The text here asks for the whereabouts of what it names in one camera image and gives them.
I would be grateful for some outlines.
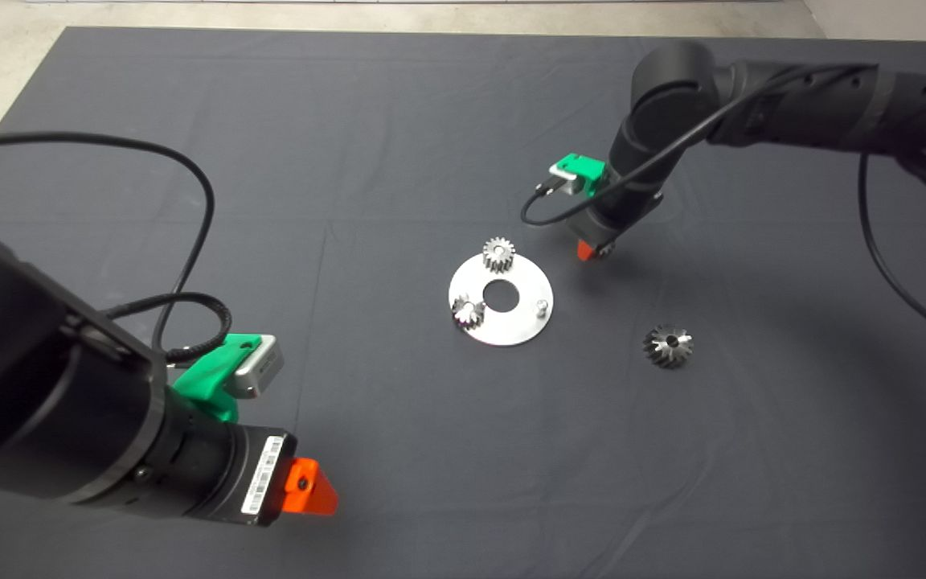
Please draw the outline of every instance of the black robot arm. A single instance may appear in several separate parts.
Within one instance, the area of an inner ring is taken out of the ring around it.
[[[809,70],[750,61],[718,67],[712,52],[698,43],[658,48],[633,73],[631,113],[610,148],[602,194],[569,216],[568,226],[595,253],[605,252],[659,205],[662,184],[681,154],[702,140],[891,155],[926,183],[926,74],[865,65]],[[793,80],[753,95],[782,76]],[[706,131],[685,140],[635,179],[625,179],[728,106]],[[610,183],[616,186],[612,190]]]

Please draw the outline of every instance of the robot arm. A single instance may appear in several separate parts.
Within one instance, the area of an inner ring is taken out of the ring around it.
[[[610,148],[599,190],[661,153],[721,107],[797,65],[739,61],[717,67],[708,48],[673,43],[646,56],[631,84],[631,113]],[[879,67],[804,74],[739,103],[702,139],[725,146],[769,142],[891,155],[926,183],[926,74]],[[570,216],[582,257],[598,257],[662,201],[661,187],[684,148]],[[561,179],[550,186],[551,191]]]
[[[258,395],[279,360],[232,337],[170,386],[161,352],[0,245],[0,490],[261,527],[331,514],[338,497],[291,433],[236,424],[232,396]]]

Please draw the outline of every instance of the table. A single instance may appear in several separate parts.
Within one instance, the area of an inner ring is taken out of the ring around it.
[[[66,30],[0,129],[201,162],[219,199],[188,287],[278,336],[243,421],[293,429],[342,508],[257,530],[0,494],[0,578],[926,576],[926,322],[868,260],[855,158],[694,148],[592,266],[518,221],[550,162],[605,154],[666,41]],[[926,70],[926,43],[706,43]],[[875,234],[926,303],[925,187],[872,171]],[[92,304],[169,289],[201,209],[166,161],[0,150],[0,239]],[[514,348],[445,307],[493,235],[554,285]],[[679,371],[640,353],[661,322],[694,334]],[[168,341],[211,323],[179,309]]]

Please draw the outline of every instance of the metal gear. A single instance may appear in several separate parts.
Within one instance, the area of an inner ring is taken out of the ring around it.
[[[505,237],[493,237],[485,243],[481,250],[485,267],[496,273],[507,271],[514,264],[514,255],[517,249]]]
[[[673,326],[656,326],[645,337],[648,359],[661,368],[676,368],[691,356],[691,334]]]
[[[481,322],[485,321],[485,302],[470,301],[467,294],[462,294],[453,301],[452,311],[456,326],[462,327],[463,330],[480,326]]]

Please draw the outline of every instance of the circular metal plate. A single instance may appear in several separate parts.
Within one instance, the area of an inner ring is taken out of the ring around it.
[[[503,279],[517,287],[517,307],[510,311],[485,308],[485,320],[480,326],[463,330],[475,340],[493,346],[512,346],[537,336],[552,316],[552,286],[541,268],[523,256],[514,256],[514,264],[504,272],[489,271],[481,254],[463,261],[449,283],[449,308],[456,297],[467,294],[473,300],[484,299],[485,286]],[[538,302],[547,302],[543,316],[538,316]]]

